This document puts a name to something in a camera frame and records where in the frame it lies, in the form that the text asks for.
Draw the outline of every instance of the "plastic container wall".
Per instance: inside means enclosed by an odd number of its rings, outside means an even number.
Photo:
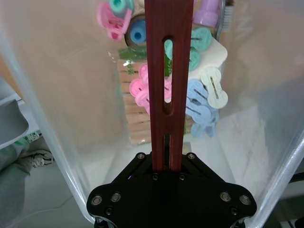
[[[95,0],[0,0],[1,51],[82,213],[137,152],[126,128],[110,41]],[[261,227],[303,158],[304,7],[300,0],[237,0],[222,43],[228,105],[217,136],[184,137],[225,181],[251,191]]]

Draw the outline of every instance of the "sneaker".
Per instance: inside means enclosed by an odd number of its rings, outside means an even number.
[[[54,157],[50,151],[37,150],[34,153],[24,159],[31,162],[34,168],[43,167],[45,165],[52,164],[54,162]]]

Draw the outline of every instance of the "transparent container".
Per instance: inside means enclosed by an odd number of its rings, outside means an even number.
[[[1,51],[83,215],[90,191],[111,182],[149,143],[129,143],[111,41],[95,19],[96,0],[0,0]],[[261,227],[303,153],[304,5],[237,0],[222,43],[228,105],[214,138],[190,142],[225,181],[246,187]]]

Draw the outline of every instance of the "black metal bracket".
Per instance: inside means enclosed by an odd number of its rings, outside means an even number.
[[[253,216],[257,204],[193,153],[183,155],[180,173],[153,173],[151,155],[139,153],[112,183],[90,193],[86,208],[95,228],[229,228]]]

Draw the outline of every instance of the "red wooden stick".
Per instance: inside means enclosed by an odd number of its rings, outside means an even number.
[[[164,136],[170,134],[170,170],[181,170],[193,0],[145,0],[152,164],[164,170]],[[173,41],[171,106],[164,102],[164,41]]]

